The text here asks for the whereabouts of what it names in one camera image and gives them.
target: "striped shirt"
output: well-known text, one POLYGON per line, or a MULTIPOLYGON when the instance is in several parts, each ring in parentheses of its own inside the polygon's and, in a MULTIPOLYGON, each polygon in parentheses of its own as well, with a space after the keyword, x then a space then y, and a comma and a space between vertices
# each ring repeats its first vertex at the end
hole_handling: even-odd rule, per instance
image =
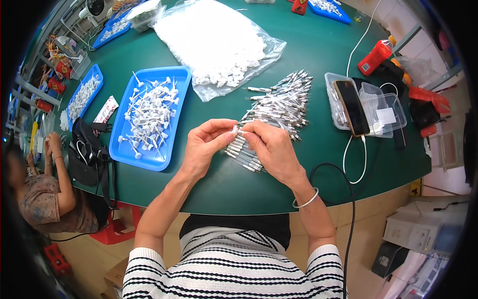
POLYGON ((314 250, 302 272, 275 240, 257 232, 205 227, 181 238, 181 260, 166 270, 149 248, 130 253, 123 299, 342 298, 338 249, 314 250))

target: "smartphone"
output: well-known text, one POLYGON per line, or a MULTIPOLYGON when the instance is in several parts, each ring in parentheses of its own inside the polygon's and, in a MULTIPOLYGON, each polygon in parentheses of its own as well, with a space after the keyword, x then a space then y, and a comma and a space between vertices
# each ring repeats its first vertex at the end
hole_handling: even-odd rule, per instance
POLYGON ((342 106, 344 106, 345 116, 347 117, 352 135, 359 137, 369 134, 369 123, 352 81, 337 80, 334 81, 334 87, 342 102, 342 106))

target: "silver bangle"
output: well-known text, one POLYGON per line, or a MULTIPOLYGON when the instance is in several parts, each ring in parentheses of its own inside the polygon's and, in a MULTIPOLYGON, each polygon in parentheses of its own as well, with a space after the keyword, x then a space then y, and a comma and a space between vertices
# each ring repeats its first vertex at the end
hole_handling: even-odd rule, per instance
POLYGON ((302 206, 295 206, 294 204, 297 202, 297 199, 294 199, 294 201, 292 202, 292 206, 293 206, 294 208, 296 208, 296 209, 300 209, 300 208, 305 207, 305 206, 308 205, 309 203, 311 203, 311 202, 317 197, 317 195, 319 194, 319 188, 317 188, 317 187, 312 187, 312 188, 314 188, 316 192, 315 192, 314 197, 312 197, 311 200, 309 200, 308 202, 306 202, 306 203, 303 204, 302 206))

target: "black backpack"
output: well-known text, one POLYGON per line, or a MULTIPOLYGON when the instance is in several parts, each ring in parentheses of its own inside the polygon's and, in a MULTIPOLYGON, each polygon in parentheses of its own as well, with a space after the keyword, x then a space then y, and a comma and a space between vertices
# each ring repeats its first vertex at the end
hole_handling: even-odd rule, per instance
POLYGON ((73 124, 73 140, 68 146, 68 163, 72 177, 83 185, 96 186, 98 192, 99 184, 103 191, 103 198, 111 209, 116 210, 118 196, 116 194, 116 170, 113 160, 109 156, 108 148, 101 146, 98 137, 93 130, 109 133, 111 124, 94 122, 88 125, 81 117, 78 117, 73 124), (114 204, 109 198, 109 168, 111 163, 113 176, 114 204))

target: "blue tray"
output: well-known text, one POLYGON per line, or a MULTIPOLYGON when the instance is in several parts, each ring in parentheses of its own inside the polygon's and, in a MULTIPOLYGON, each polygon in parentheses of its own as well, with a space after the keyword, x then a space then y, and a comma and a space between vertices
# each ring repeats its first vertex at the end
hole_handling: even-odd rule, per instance
POLYGON ((103 37, 103 35, 105 35, 105 32, 110 31, 111 28, 113 28, 114 23, 119 22, 122 18, 124 18, 128 14, 128 12, 129 11, 125 12, 119 18, 116 18, 116 19, 114 19, 115 14, 113 14, 111 16, 111 18, 108 20, 108 22, 106 22, 105 28, 103 28, 103 31, 101 31, 101 33, 98 35, 98 38, 95 40, 95 43, 92 45, 92 47, 95 48, 95 49, 98 49, 99 47, 106 44, 107 42, 112 41, 115 38, 117 38, 118 36, 126 33, 126 31, 128 31, 130 29, 131 23, 129 23, 128 26, 126 26, 123 30, 118 31, 115 34, 113 34, 112 36, 110 36, 108 39, 105 39, 104 41, 101 41, 101 38, 103 37))
POLYGON ((324 17, 327 17, 327 18, 330 18, 330 19, 333 19, 333 20, 336 20, 336 21, 339 21, 339 22, 342 22, 342 23, 345 23, 345 24, 350 24, 352 23, 352 20, 347 16, 347 14, 345 13, 345 11, 340 7, 340 5, 334 3, 333 1, 331 0, 327 0, 328 2, 331 2, 333 3, 335 6, 337 6, 337 10, 342 14, 342 17, 339 17, 337 14, 335 13, 330 13, 328 11, 323 11, 322 9, 318 8, 318 7, 314 7, 310 1, 309 1, 309 6, 310 8, 312 9, 313 12, 315 12, 316 14, 318 14, 319 16, 324 16, 324 17))
POLYGON ((76 91, 75 93, 73 94, 73 96, 71 97, 70 101, 68 102, 68 106, 66 107, 66 117, 68 118, 68 125, 70 126, 70 132, 73 130, 73 121, 70 119, 70 104, 71 102, 73 101, 73 99, 75 98, 75 95, 80 91, 80 88, 81 88, 81 84, 86 84, 88 82, 88 80, 90 80, 90 78, 92 76, 96 76, 97 74, 99 74, 99 85, 96 87, 96 90, 93 92, 93 94, 91 95, 91 97, 88 99, 87 103, 84 105, 83 107, 83 110, 80 112, 80 114, 78 115, 78 117, 83 117, 83 115, 85 114, 88 106, 91 104, 91 102, 93 101, 93 99, 95 98, 96 94, 98 93, 98 91, 101 89, 101 87, 103 86, 103 74, 101 73, 101 71, 99 70, 99 67, 98 67, 98 64, 95 64, 91 67, 91 69, 87 72, 87 74, 85 75, 85 77, 83 78, 83 80, 81 80, 81 83, 78 85, 78 87, 76 88, 76 91))
MULTIPOLYGON (((155 67, 139 70, 136 72, 136 76, 140 81, 144 82, 144 85, 139 88, 138 82, 134 76, 131 76, 128 86, 124 91, 123 98, 121 99, 121 103, 119 104, 113 130, 111 131, 111 138, 109 140, 109 155, 113 160, 119 162, 152 171, 161 171, 169 165, 171 160, 174 136, 176 135, 179 115, 181 113, 181 108, 183 106, 184 97, 186 95, 189 82, 191 81, 191 70, 186 66, 155 67), (149 81, 158 80, 160 83, 162 83, 166 81, 166 77, 171 78, 171 80, 174 77, 175 81, 178 81, 175 87, 178 89, 177 97, 179 98, 177 106, 174 104, 171 106, 171 109, 176 110, 176 116, 171 118, 171 124, 167 129, 164 130, 164 133, 168 134, 168 138, 164 140, 164 144, 159 148, 159 153, 155 148, 153 148, 151 151, 144 151, 141 146, 139 146, 137 151, 141 153, 142 156, 141 159, 136 159, 134 157, 135 152, 132 150, 132 146, 129 142, 118 142, 118 137, 120 135, 131 135, 131 125, 124 119, 124 113, 128 110, 128 103, 130 103, 129 97, 133 94, 134 88, 138 88, 140 91, 143 91, 146 86, 148 86, 148 90, 153 88, 152 85, 146 81, 146 79, 149 81)), ((171 89, 172 83, 165 84, 163 86, 171 89)))

